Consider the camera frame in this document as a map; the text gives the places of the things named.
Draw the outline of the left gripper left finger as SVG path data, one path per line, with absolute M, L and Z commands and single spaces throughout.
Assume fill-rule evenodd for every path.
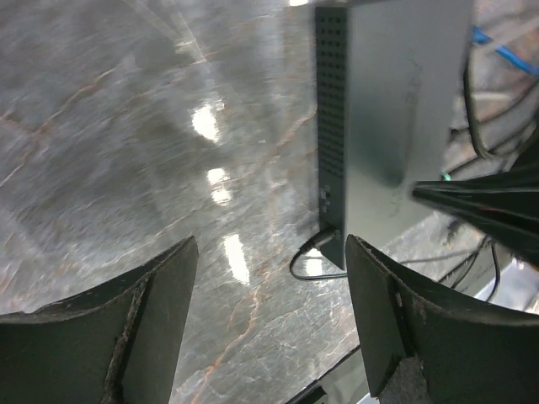
M 2 402 L 168 402 L 198 257 L 189 237 L 92 289 L 3 315 Z

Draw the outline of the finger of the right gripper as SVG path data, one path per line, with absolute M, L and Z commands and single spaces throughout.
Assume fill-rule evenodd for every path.
M 453 215 L 538 266 L 538 165 L 462 181 L 420 181 L 412 197 Z

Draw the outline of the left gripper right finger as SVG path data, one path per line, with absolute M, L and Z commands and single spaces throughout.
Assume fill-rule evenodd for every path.
M 538 318 L 477 300 L 348 236 L 369 391 L 381 403 L 535 403 Z

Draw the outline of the black network switch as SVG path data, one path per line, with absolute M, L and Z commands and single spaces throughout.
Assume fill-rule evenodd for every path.
M 345 266 L 349 235 L 384 247 L 428 216 L 412 201 L 436 180 L 454 116 L 474 4 L 326 1 L 313 15 L 321 248 Z

